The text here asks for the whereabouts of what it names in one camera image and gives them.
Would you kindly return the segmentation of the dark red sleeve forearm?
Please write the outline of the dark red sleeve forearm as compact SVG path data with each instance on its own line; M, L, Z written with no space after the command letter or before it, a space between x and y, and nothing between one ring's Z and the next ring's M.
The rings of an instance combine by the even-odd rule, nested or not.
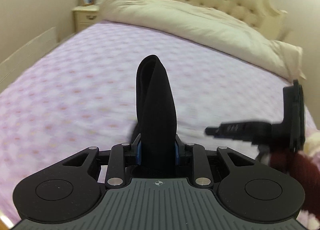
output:
M302 206L319 219L319 169L310 158L300 153L274 152L270 154L269 166L297 180L305 191Z

